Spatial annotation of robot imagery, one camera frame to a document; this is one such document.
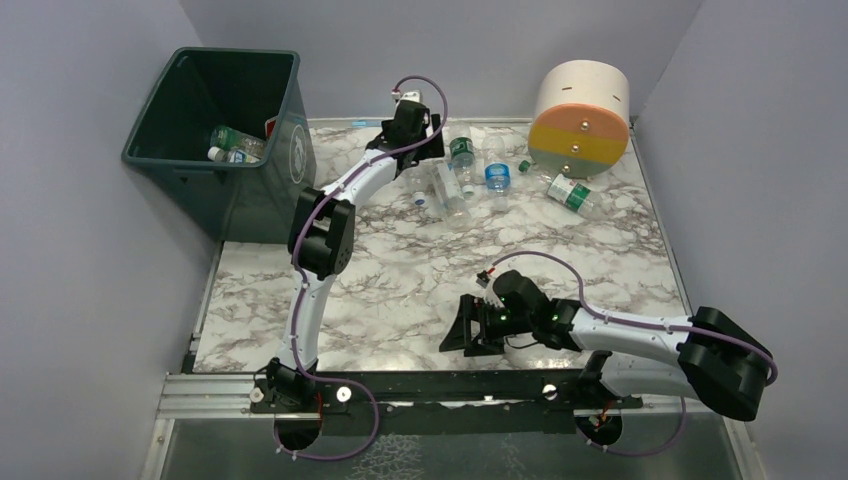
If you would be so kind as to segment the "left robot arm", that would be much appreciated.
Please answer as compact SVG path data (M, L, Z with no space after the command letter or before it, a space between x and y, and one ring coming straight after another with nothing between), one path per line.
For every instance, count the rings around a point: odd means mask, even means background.
M354 167L301 192L289 240L295 294L284 340L265 369L268 391L287 404L304 406L315 395L318 334L332 284L352 257L356 209L404 170L442 156L441 126L423 103L401 99Z

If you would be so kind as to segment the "green tea bottle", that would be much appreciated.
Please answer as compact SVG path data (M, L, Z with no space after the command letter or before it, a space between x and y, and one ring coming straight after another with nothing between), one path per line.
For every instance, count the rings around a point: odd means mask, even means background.
M229 150L233 147L245 149L262 149L265 152L266 142L253 135L241 132L226 125L217 125L210 134L209 145Z

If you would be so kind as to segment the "amber bottle red label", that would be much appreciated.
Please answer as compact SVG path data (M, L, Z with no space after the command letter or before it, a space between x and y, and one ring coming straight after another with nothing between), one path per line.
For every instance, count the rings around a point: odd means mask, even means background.
M265 121L264 132L265 132L265 136L266 136L267 139L271 138L271 136L272 136L272 134L275 130L277 120L278 120L278 117L275 116L275 117L271 117L271 118L269 118Z

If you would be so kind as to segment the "clear bottle grey blue label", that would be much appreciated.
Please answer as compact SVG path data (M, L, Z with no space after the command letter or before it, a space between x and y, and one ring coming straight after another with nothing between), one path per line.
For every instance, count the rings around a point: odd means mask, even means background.
M233 147L225 150L221 147L212 146L207 150L207 158L213 162L232 164L254 164L261 160L264 151L262 149L245 149Z

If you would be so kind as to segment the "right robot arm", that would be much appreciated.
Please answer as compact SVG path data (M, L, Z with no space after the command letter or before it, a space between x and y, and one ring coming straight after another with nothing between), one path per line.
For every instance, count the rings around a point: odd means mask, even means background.
M665 395L698 400L734 420L758 414L773 357L718 309L652 318L550 298L516 270L478 281L486 295L461 296L440 351L501 355L507 338L529 334L552 350L592 352L588 388L604 400Z

